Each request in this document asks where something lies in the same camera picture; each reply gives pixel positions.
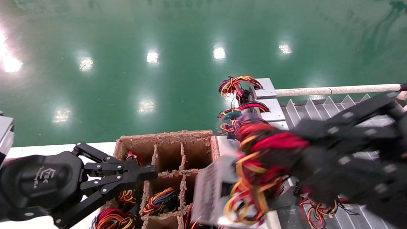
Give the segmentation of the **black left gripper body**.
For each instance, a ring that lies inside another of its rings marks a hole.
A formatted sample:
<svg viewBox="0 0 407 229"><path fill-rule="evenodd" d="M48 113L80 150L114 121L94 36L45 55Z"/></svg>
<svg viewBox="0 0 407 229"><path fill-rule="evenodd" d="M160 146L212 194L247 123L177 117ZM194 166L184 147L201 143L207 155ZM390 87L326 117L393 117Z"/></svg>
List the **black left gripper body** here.
<svg viewBox="0 0 407 229"><path fill-rule="evenodd" d="M1 167L1 221L67 210L81 200L83 161L71 152L7 158Z"/></svg>

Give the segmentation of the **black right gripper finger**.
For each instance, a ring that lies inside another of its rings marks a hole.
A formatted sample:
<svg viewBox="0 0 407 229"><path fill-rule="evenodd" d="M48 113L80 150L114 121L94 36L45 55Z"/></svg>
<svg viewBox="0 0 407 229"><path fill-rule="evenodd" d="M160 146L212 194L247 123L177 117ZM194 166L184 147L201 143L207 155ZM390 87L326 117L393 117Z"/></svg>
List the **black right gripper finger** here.
<svg viewBox="0 0 407 229"><path fill-rule="evenodd" d="M304 139L346 139L364 142L395 142L406 138L406 111L396 93L381 94L351 106L330 119L301 120L294 133ZM376 116L388 116L393 122L386 126L361 126Z"/></svg>
<svg viewBox="0 0 407 229"><path fill-rule="evenodd" d="M406 164L336 157L309 147L302 152L303 183L313 198L331 203L342 194L391 225L406 228Z"/></svg>

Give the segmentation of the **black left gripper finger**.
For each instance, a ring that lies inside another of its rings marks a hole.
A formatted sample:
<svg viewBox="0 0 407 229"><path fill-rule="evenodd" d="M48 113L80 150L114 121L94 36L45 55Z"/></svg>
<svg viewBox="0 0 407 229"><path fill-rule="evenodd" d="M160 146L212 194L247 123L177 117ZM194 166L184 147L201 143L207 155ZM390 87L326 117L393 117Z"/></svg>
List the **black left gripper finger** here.
<svg viewBox="0 0 407 229"><path fill-rule="evenodd" d="M83 182L77 193L80 198L83 195L86 195L87 198L54 213L52 217L55 226L59 229L69 229L118 196L119 193L134 189L138 181L150 181L157 177L157 173L123 173Z"/></svg>
<svg viewBox="0 0 407 229"><path fill-rule="evenodd" d="M157 178L158 173L152 165L141 166L137 161L121 161L84 142L77 142L72 153L84 156L92 162L83 165L82 174L90 177L129 175L137 178Z"/></svg>

